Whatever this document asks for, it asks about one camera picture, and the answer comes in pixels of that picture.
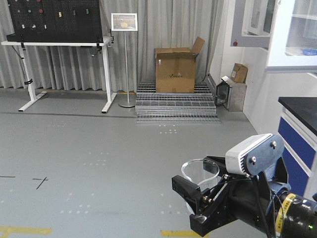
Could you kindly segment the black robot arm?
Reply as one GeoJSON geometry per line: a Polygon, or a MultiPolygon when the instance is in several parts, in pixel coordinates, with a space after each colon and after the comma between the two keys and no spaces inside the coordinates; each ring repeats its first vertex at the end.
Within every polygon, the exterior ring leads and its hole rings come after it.
{"type": "Polygon", "coordinates": [[[181,177],[171,179],[172,189],[191,207],[190,227],[200,236],[241,220],[268,238],[315,238],[317,201],[291,193],[283,158],[257,176],[229,173],[225,158],[207,156],[221,177],[217,185],[201,190],[181,177]]]}

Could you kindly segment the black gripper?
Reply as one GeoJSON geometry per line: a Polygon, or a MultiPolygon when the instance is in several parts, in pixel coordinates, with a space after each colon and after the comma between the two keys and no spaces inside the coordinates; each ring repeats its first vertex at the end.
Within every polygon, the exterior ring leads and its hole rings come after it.
{"type": "MultiPolygon", "coordinates": [[[[219,176],[227,174],[225,157],[206,156],[219,167],[219,176]]],[[[202,197],[200,187],[176,175],[171,179],[172,190],[178,193],[191,208],[198,208],[202,197]]],[[[269,204],[271,192],[264,177],[237,179],[226,184],[217,198],[200,212],[190,215],[190,227],[200,236],[241,220],[272,237],[269,204]]]]}

